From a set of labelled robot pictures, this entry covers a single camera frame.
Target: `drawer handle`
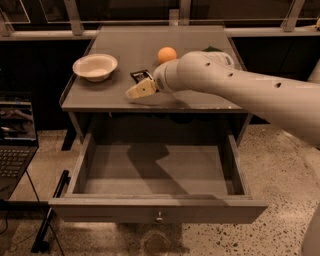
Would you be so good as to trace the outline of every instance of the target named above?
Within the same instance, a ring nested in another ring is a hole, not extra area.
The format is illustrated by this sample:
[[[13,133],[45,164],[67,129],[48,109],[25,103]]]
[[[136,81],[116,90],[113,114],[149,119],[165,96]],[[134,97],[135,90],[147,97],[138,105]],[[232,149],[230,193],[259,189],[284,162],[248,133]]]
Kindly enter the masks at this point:
[[[161,215],[162,215],[161,211],[158,211],[158,217],[156,217],[154,219],[154,221],[157,222],[157,223],[162,223],[163,222],[163,218],[161,217]]]

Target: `orange ball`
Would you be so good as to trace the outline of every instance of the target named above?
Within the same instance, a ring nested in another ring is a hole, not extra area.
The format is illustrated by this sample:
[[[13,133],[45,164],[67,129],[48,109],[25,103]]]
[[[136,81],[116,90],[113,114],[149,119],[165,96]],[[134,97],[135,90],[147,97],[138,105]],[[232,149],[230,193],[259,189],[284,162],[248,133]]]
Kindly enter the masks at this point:
[[[159,64],[165,63],[170,60],[175,60],[177,58],[177,52],[171,47],[163,47],[158,52],[158,62]]]

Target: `laptop keyboard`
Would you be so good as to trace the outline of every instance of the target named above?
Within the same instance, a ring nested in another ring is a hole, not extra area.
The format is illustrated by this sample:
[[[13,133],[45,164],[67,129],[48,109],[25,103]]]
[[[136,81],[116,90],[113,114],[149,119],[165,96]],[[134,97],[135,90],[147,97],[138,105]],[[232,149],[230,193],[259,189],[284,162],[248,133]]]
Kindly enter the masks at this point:
[[[0,177],[16,178],[29,150],[0,149]]]

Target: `terrazzo floor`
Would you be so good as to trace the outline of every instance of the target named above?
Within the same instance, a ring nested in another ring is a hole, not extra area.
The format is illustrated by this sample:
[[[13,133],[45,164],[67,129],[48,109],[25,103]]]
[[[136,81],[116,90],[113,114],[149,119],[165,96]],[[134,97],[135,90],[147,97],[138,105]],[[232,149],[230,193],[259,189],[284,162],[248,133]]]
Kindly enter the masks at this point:
[[[80,150],[76,139],[61,151],[65,131],[39,132],[40,148],[28,172],[40,200],[48,200],[63,170],[72,172]],[[268,208],[252,224],[115,224],[52,221],[42,255],[299,255],[320,201],[320,151],[272,125],[249,125],[240,148],[241,168],[254,199]],[[35,200],[22,178],[11,200]],[[31,255],[38,215],[10,215],[0,235],[0,255]],[[5,221],[0,220],[0,232]]]

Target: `gray cabinet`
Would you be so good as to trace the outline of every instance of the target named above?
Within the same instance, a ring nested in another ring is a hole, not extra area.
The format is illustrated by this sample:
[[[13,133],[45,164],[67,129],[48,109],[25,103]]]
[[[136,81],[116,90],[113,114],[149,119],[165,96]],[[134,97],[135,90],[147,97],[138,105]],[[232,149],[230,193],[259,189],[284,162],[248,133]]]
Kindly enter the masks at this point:
[[[237,146],[250,115],[215,95],[179,92],[128,102],[130,72],[153,73],[157,51],[212,45],[241,68],[221,27],[103,27],[91,53],[117,58],[112,77],[77,77],[61,98],[82,139],[66,194],[50,200],[66,221],[251,223],[252,198]]]

